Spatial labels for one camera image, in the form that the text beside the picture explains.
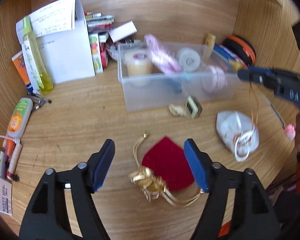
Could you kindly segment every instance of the clear plastic container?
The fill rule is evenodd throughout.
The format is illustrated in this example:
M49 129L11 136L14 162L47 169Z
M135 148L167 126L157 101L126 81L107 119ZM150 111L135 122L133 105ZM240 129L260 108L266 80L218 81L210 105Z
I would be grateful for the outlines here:
M124 98L128 111L137 111L158 106L168 106L169 104L184 104L188 96L195 96L199 101L215 99L231 99L236 92L240 81L232 66L219 53L212 51L209 58L203 59L204 51L209 49L205 45L195 45L186 43L162 42L165 48L179 61L178 57L185 53L184 48L195 50L201 58L199 67L193 72L179 72L172 75L162 73L157 67L153 67L151 74L129 76L125 59L127 48L124 44L118 47L118 80L122 83ZM224 86L213 92L204 89L203 82L215 84L217 74L207 71L209 65L220 67L224 73Z

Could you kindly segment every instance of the gold drawstring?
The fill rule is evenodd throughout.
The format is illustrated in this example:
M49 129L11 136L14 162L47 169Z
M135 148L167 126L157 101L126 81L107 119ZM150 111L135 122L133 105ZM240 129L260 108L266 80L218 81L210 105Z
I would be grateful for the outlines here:
M251 94L253 94L256 102L257 102L257 116L256 116L256 121L254 122L254 116L253 116L253 110L252 110L252 105L251 105ZM250 110L251 110L251 121L252 121L252 129L253 129L253 124L255 124L255 129L258 125L258 117L259 117L259 100L257 98L256 93L253 90L252 84L250 82L250 87L249 87L249 103L250 103Z
M136 160L139 169L129 174L131 182L140 187L140 190L145 194L148 201L157 199L159 195L161 195L173 206L187 207L191 205L199 198L200 193L203 193L202 190L199 190L199 192L190 199L178 200L168 190L167 183L162 179L162 177L155 176L154 172L150 168L140 165L137 157L137 150L143 141L149 137L149 135L150 132L145 131L143 133L143 137L140 137L133 147L133 157Z

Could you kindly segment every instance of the blue gripper pad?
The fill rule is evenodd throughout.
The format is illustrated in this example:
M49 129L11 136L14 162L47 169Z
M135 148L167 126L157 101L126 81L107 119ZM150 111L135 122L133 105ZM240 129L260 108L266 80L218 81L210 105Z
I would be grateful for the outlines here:
M96 192L103 186L106 175L112 163L115 152L115 146L113 140L107 139L102 148L97 154L102 154L102 157L93 174L92 189Z
M208 193L210 191L209 179L212 160L206 153L201 152L198 149L193 139L185 141L183 151L189 163L195 182L199 188Z

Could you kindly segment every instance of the white lid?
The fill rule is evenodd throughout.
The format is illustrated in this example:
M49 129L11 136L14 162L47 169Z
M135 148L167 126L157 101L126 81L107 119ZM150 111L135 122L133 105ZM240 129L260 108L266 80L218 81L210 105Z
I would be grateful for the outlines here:
M178 60L183 70L193 72L200 67L201 57L194 49L183 48L178 52Z

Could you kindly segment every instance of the lotion bottle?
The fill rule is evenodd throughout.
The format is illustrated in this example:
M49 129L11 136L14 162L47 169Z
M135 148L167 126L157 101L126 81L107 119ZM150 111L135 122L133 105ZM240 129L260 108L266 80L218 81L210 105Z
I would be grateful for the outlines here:
M26 49L30 68L42 94L48 94L53 90L53 83L43 64L35 34L31 27L30 17L22 19L23 23L23 44Z

